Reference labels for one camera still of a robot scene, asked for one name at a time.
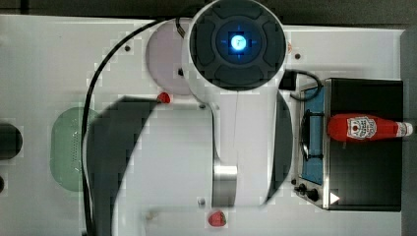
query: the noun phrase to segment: green plate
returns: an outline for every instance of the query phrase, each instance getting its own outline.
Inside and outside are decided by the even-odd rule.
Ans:
[[[97,113],[89,111],[88,124]],[[50,168],[58,184],[69,191],[82,190],[81,178],[81,127],[83,107],[66,110],[52,128]]]

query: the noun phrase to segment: red ketchup bottle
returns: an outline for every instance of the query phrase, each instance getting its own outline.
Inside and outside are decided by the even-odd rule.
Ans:
[[[328,121],[328,135],[341,142],[365,142],[410,136],[413,126],[365,114],[337,114]]]

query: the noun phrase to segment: white tabletop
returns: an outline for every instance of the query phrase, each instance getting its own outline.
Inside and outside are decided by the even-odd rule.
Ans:
[[[84,228],[82,195],[59,186],[49,168],[51,129],[65,110],[82,106],[89,79],[104,55],[149,21],[0,16],[0,120],[17,126],[23,150],[0,161],[0,235],[74,236]],[[289,68],[321,77],[399,79],[402,30],[285,27]],[[156,95],[145,49],[150,31],[128,42],[95,88],[97,111],[123,94]],[[300,60],[294,55],[301,54]],[[289,100],[291,113],[294,102]],[[192,212],[162,213],[149,235],[400,235],[400,212],[325,211],[307,204],[285,182],[264,210],[228,212],[228,227],[210,231]]]

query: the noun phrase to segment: bottle label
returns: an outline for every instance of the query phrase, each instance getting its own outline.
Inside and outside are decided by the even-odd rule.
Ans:
[[[402,122],[396,122],[398,125],[398,130],[396,131],[397,137],[404,137],[407,134],[407,127]]]
[[[367,116],[347,119],[347,137],[356,140],[372,138],[377,133],[377,125],[374,119]]]

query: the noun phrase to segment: black cable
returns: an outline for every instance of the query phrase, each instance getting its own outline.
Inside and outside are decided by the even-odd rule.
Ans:
[[[175,26],[177,27],[178,33],[181,35],[182,38],[184,38],[185,31],[180,25],[180,17],[175,18]]]
[[[181,11],[181,16],[183,16],[183,17],[193,17],[202,8],[204,8],[204,6],[205,6],[205,4],[195,4],[195,5],[188,6],[187,8],[185,8]],[[185,31],[181,27],[180,19],[181,19],[181,17],[175,18],[175,27],[177,28],[177,31],[181,35],[181,37],[184,38]]]
[[[91,103],[91,97],[92,92],[94,90],[94,86],[98,80],[99,75],[101,74],[102,70],[104,69],[105,65],[107,65],[108,61],[111,59],[111,57],[116,53],[117,50],[119,50],[123,44],[125,44],[127,41],[132,39],[134,36],[136,36],[138,33],[147,30],[159,23],[162,23],[164,21],[170,20],[170,19],[164,19],[164,20],[156,20],[154,22],[151,22],[149,24],[144,25],[143,27],[136,29],[135,31],[131,32],[129,35],[124,37],[122,40],[120,40],[112,49],[111,51],[105,56],[105,58],[101,61],[100,65],[98,66],[97,70],[95,71],[94,75],[92,76],[91,82],[89,83],[89,91],[86,95],[86,102],[84,105],[84,112],[83,112],[83,122],[82,122],[82,142],[81,142],[81,152],[83,153],[83,140],[87,132],[87,124],[88,124],[88,118],[89,118],[89,105]],[[87,235],[88,236],[95,236],[95,224],[94,224],[94,218],[91,218],[91,208],[89,205],[89,185],[87,183],[86,173],[84,171],[84,162],[82,160],[82,178],[83,178],[83,195],[84,195],[84,211],[86,215],[86,228],[87,228]]]
[[[291,93],[290,96],[292,98],[294,98],[298,101],[309,101],[309,100],[315,98],[317,95],[319,95],[319,93],[320,93],[320,91],[322,90],[322,87],[323,87],[323,84],[320,81],[319,77],[317,77],[315,74],[310,73],[308,71],[301,71],[301,70],[294,70],[294,69],[291,69],[290,71],[293,71],[293,72],[295,72],[297,74],[300,74],[300,75],[308,76],[308,77],[312,78],[313,80],[315,80],[316,84],[317,84],[317,89],[312,95],[307,96],[307,97],[301,97],[301,96],[296,96],[296,95]]]

